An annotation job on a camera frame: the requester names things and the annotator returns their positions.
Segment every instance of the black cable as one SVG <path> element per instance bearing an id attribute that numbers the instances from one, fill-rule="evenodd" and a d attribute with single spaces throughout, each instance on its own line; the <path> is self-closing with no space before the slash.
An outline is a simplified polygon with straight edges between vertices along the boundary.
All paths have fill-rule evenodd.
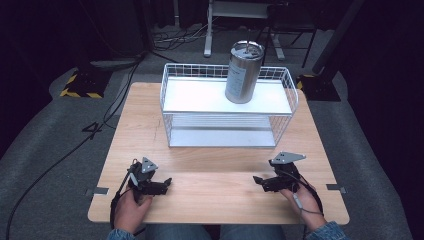
<path id="1" fill-rule="evenodd" d="M 140 230 L 138 230 L 136 233 L 134 233 L 133 235 L 134 236 L 137 236 L 137 235 L 139 235 L 140 233 L 142 233 L 142 232 L 144 232 L 144 230 L 146 230 L 146 228 L 144 227 L 144 228 L 142 228 L 142 229 L 140 229 Z"/>
<path id="2" fill-rule="evenodd" d="M 135 72 L 135 70 L 138 68 L 138 66 L 140 65 L 140 63 L 141 63 L 141 60 L 140 61 L 138 61 L 134 66 L 133 66 L 133 68 L 130 70 L 130 72 L 128 73 L 128 79 L 127 79 L 127 82 L 126 82 L 126 84 L 124 85 L 124 87 L 121 89 L 121 91 L 119 92 L 119 94 L 118 94 L 118 96 L 115 98 L 115 100 L 112 102 L 112 104 L 109 106 L 109 108 L 106 110 L 106 112 L 105 112 L 105 114 L 103 115 L 103 123 L 106 125 L 106 126 L 108 126 L 108 127 L 110 127 L 110 128 L 113 128 L 113 129 L 116 129 L 115 127 L 113 127 L 113 126 L 110 126 L 109 124 L 107 124 L 107 122 L 109 121 L 109 119 L 111 119 L 112 118 L 112 116 L 116 113 L 116 111 L 118 111 L 118 109 L 119 109 L 119 107 L 122 105 L 122 103 L 124 102 L 124 99 L 125 99 L 125 96 L 127 95 L 127 93 L 128 93 L 128 90 L 129 90 L 129 87 L 130 87 L 130 83 L 131 83 L 131 80 L 132 80 L 132 78 L 133 78 L 133 75 L 134 75 L 134 72 Z M 106 115 L 107 115 L 107 113 L 109 112 L 109 110 L 112 108 L 112 106 L 113 106 L 113 104 L 115 104 L 115 102 L 118 100 L 118 98 L 120 97 L 120 95 L 122 94 L 122 92 L 124 91 L 124 89 L 125 89 L 125 93 L 124 93 L 124 95 L 122 96 L 122 98 L 121 98 L 121 101 L 119 102 L 119 104 L 118 104 L 118 106 L 115 108 L 115 110 L 109 115 L 109 117 L 108 118 L 106 118 Z"/>
<path id="3" fill-rule="evenodd" d="M 281 172 L 281 173 L 283 173 L 283 174 L 285 174 L 285 175 L 293 178 L 296 182 L 302 184 L 312 194 L 312 196 L 314 197 L 315 201 L 318 204 L 319 210 L 321 211 L 322 215 L 324 216 L 324 209 L 323 209 L 322 202 L 321 202 L 321 199 L 318 196 L 317 191 L 315 191 L 315 189 L 313 189 L 311 187 L 311 185 L 309 184 L 309 182 L 302 175 L 300 175 L 300 177 L 303 178 L 306 183 L 302 182 L 302 180 L 300 180 L 299 178 L 293 176 L 292 174 L 290 174 L 288 172 L 281 171 L 281 170 L 279 172 Z"/>
<path id="4" fill-rule="evenodd" d="M 185 33 L 182 35 L 182 36 L 178 36 L 179 35 L 179 33 L 181 32 L 181 30 L 179 30 L 176 34 L 174 34 L 174 36 L 172 36 L 172 37 L 169 37 L 168 36 L 168 34 L 166 34 L 165 33 L 165 35 L 167 36 L 166 38 L 161 38 L 161 39 L 158 39 L 158 40 L 156 40 L 156 41 L 154 41 L 154 43 L 155 43 L 155 50 L 168 50 L 174 43 L 176 43 L 177 41 L 179 41 L 180 39 L 184 39 L 187 35 L 188 35 L 188 30 L 186 29 L 185 30 Z M 159 47 L 159 46 L 156 46 L 156 43 L 157 42 L 163 42 L 163 43 L 165 43 L 165 42 L 167 42 L 169 40 L 169 43 L 168 43 L 168 47 Z"/>
<path id="5" fill-rule="evenodd" d="M 37 180 L 35 180 L 27 190 L 25 190 L 24 194 L 19 198 L 19 200 L 16 202 L 15 206 L 12 209 L 12 212 L 9 215 L 9 220 L 7 222 L 6 227 L 6 240 L 9 240 L 10 237 L 10 227 L 12 225 L 13 216 L 15 215 L 16 210 L 18 209 L 19 204 L 22 202 L 22 200 L 25 198 L 25 196 L 31 191 L 31 189 L 47 174 L 52 170 L 54 167 L 59 165 L 63 160 L 65 160 L 67 157 L 69 157 L 72 153 L 74 153 L 78 148 L 80 148 L 84 143 L 87 142 L 88 139 L 92 138 L 94 134 L 96 134 L 101 128 L 103 127 L 103 124 L 100 125 L 99 128 L 95 129 L 88 137 L 86 137 L 82 142 L 80 142 L 76 147 L 74 147 L 71 151 L 69 151 L 65 156 L 63 156 L 59 161 L 54 163 L 51 167 L 49 167 L 46 171 L 44 171 L 43 174 L 41 174 Z"/>
<path id="6" fill-rule="evenodd" d="M 123 64 L 114 64 L 114 65 L 110 65 L 110 66 L 99 66 L 99 65 L 93 65 L 95 66 L 97 69 L 99 69 L 100 71 L 108 71 L 108 72 L 115 72 L 115 71 L 119 71 L 119 70 L 124 70 L 127 68 L 131 68 L 134 67 L 135 64 L 137 64 L 138 59 L 135 59 L 132 62 L 129 63 L 123 63 Z"/>
<path id="7" fill-rule="evenodd" d="M 140 62 L 142 61 L 142 59 L 139 59 L 136 63 L 136 65 L 131 69 L 130 74 L 128 75 L 128 80 L 129 82 L 131 82 L 131 79 L 134 75 L 135 70 L 137 69 L 137 67 L 139 66 Z M 107 122 L 112 118 L 113 114 L 115 114 L 115 112 L 118 110 L 119 106 L 122 104 L 124 97 L 121 99 L 121 102 L 119 103 L 118 107 L 112 112 L 112 114 L 105 120 L 105 118 L 103 118 L 103 123 L 100 125 L 99 128 L 95 129 L 88 137 L 86 137 L 82 142 L 80 142 L 76 147 L 74 147 L 71 151 L 69 151 L 67 154 L 65 154 L 65 156 L 63 156 L 59 161 L 57 161 L 56 163 L 54 163 L 52 166 L 50 166 L 46 171 L 44 171 L 24 192 L 24 194 L 22 194 L 22 196 L 19 198 L 19 200 L 16 202 L 16 204 L 14 205 L 12 212 L 9 215 L 9 220 L 7 222 L 7 227 L 6 227 L 6 240 L 9 240 L 10 238 L 10 228 L 12 225 L 12 220 L 13 220 L 13 216 L 15 215 L 16 210 L 18 209 L 19 205 L 21 204 L 21 202 L 23 201 L 23 199 L 25 198 L 25 196 L 32 190 L 32 188 L 45 176 L 47 175 L 47 173 L 49 173 L 53 168 L 55 168 L 57 165 L 59 165 L 61 162 L 63 162 L 66 158 L 68 158 L 72 153 L 74 153 L 76 150 L 78 150 L 84 143 L 86 143 L 88 141 L 88 139 L 91 139 L 97 132 L 99 132 L 102 127 L 104 125 L 107 124 Z"/>
<path id="8" fill-rule="evenodd" d="M 306 226 L 306 224 L 303 226 L 303 240 L 306 239 L 306 237 L 308 236 L 308 227 Z"/>
<path id="9" fill-rule="evenodd" d="M 160 55 L 159 53 L 156 53 L 156 52 L 153 52 L 153 51 L 150 51 L 150 53 L 151 53 L 151 54 L 153 54 L 153 55 L 155 55 L 155 56 L 157 56 L 157 57 L 160 57 L 160 58 L 166 59 L 166 60 L 168 60 L 168 61 L 170 61 L 170 62 L 178 63 L 178 62 L 177 62 L 177 61 L 175 61 L 174 59 L 171 59 L 171 58 L 165 57 L 165 56 L 163 56 L 163 55 Z"/>
<path id="10" fill-rule="evenodd" d="M 161 40 L 164 40 L 164 39 L 168 39 L 169 35 L 166 32 L 157 32 L 157 33 L 153 33 L 153 38 L 156 38 L 153 41 L 161 41 Z"/>
<path id="11" fill-rule="evenodd" d="M 127 174 L 124 177 L 124 180 L 121 183 L 121 186 L 119 187 L 118 191 L 116 191 L 115 197 L 112 199 L 112 202 L 110 203 L 109 223 L 110 223 L 111 229 L 115 228 L 115 210 L 116 210 L 116 206 L 118 205 L 119 199 L 121 198 L 122 195 L 124 195 L 129 190 L 131 190 L 131 189 L 128 189 L 124 193 L 121 194 L 122 188 L 124 188 L 124 185 L 127 182 L 129 175 L 130 175 L 130 172 L 128 171 Z"/>
<path id="12" fill-rule="evenodd" d="M 170 40 L 168 43 L 168 47 L 160 47 L 157 46 L 155 43 L 155 50 L 157 51 L 167 51 L 167 50 L 174 50 L 176 48 L 178 48 L 179 46 L 185 44 L 185 43 L 191 43 L 194 41 L 197 41 L 199 38 L 204 37 L 205 35 L 203 35 L 203 33 L 205 31 L 201 31 L 203 28 L 200 28 L 198 30 L 193 30 L 191 33 L 188 33 L 188 31 L 186 30 L 185 33 L 182 36 L 177 36 L 178 33 L 180 33 L 181 31 L 179 31 L 174 37 L 169 38 L 169 39 L 163 39 L 163 40 L 158 40 L 158 41 L 162 41 L 165 42 L 167 40 Z M 198 32 L 203 32 L 201 35 L 194 37 L 195 34 L 197 34 Z"/>
<path id="13" fill-rule="evenodd" d="M 96 23 L 94 22 L 94 20 L 93 20 L 93 18 L 90 16 L 90 14 L 89 14 L 89 12 L 88 12 L 88 10 L 87 10 L 87 8 L 85 8 L 85 6 L 84 6 L 84 4 L 81 2 L 81 0 L 78 0 L 78 2 L 79 2 L 79 4 L 80 4 L 80 6 L 82 7 L 82 9 L 84 10 L 84 13 L 85 13 L 85 15 L 88 17 L 88 19 L 90 20 L 90 23 L 91 23 L 91 25 L 93 26 L 93 28 L 94 28 L 94 30 L 96 30 L 96 33 L 97 33 L 97 35 L 100 37 L 100 39 L 102 40 L 102 42 L 106 45 L 106 47 L 107 48 L 109 48 L 109 50 L 110 51 L 112 51 L 112 52 L 114 52 L 115 54 L 117 54 L 117 55 L 119 55 L 119 56 L 121 56 L 121 57 L 130 57 L 130 58 L 134 58 L 134 57 L 136 57 L 136 58 L 138 58 L 139 56 L 139 54 L 136 54 L 136 55 L 125 55 L 125 54 L 122 54 L 121 52 L 119 52 L 119 51 L 117 51 L 117 50 L 115 50 L 107 41 L 106 41 L 106 39 L 103 37 L 103 35 L 100 33 L 100 30 L 99 30 L 99 28 L 97 27 L 97 25 L 96 25 Z"/>

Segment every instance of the wooden table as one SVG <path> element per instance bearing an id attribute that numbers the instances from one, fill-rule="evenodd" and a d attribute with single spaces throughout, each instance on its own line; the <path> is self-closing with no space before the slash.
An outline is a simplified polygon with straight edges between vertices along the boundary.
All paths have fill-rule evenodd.
<path id="1" fill-rule="evenodd" d="M 299 172 L 316 187 L 327 220 L 349 222 L 331 166 L 299 91 L 299 107 L 275 149 L 169 148 L 159 105 L 160 84 L 131 86 L 98 187 L 107 195 L 93 197 L 88 218 L 108 222 L 110 202 L 134 158 L 144 157 L 159 166 L 153 181 L 172 177 L 166 195 L 155 196 L 146 223 L 294 224 L 299 223 L 289 202 L 280 194 L 264 192 L 252 176 L 274 177 L 268 160 L 280 151 L 305 154 Z"/>

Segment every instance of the metal bracket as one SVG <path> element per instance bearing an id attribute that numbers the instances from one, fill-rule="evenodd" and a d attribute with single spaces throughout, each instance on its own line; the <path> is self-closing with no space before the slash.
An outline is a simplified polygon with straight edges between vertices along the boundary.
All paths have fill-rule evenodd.
<path id="1" fill-rule="evenodd" d="M 271 160 L 272 164 L 287 164 L 294 161 L 305 159 L 306 156 L 297 153 L 280 152 Z"/>
<path id="2" fill-rule="evenodd" d="M 155 171 L 158 169 L 158 165 L 154 164 L 152 161 L 147 159 L 146 157 L 143 157 L 143 162 L 141 163 L 141 172 L 142 173 L 148 173 L 151 171 Z"/>
<path id="3" fill-rule="evenodd" d="M 93 197 L 94 195 L 107 195 L 108 192 L 109 188 L 95 187 L 94 189 L 87 189 L 85 191 L 85 196 Z"/>
<path id="4" fill-rule="evenodd" d="M 327 190 L 330 191 L 340 191 L 340 193 L 345 194 L 347 190 L 345 187 L 341 187 L 338 184 L 327 184 Z"/>

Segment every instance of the denim sleeve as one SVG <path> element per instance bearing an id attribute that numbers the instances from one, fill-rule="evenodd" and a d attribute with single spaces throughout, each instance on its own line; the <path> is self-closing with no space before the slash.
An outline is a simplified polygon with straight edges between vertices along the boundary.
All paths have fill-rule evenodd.
<path id="1" fill-rule="evenodd" d="M 314 232 L 306 237 L 307 240 L 319 240 L 319 239 L 328 239 L 328 240 L 348 240 L 343 230 L 337 225 L 336 222 L 329 222 L 326 225 L 318 228 Z"/>
<path id="2" fill-rule="evenodd" d="M 135 237 L 127 231 L 113 229 L 107 236 L 107 240 L 135 240 Z"/>

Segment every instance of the metal canister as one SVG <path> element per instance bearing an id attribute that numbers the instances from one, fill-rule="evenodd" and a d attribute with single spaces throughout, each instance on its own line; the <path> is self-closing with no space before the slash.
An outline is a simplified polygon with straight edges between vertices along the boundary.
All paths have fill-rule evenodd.
<path id="1" fill-rule="evenodd" d="M 256 42 L 239 41 L 231 48 L 225 96 L 233 103 L 252 99 L 261 70 L 264 47 Z"/>

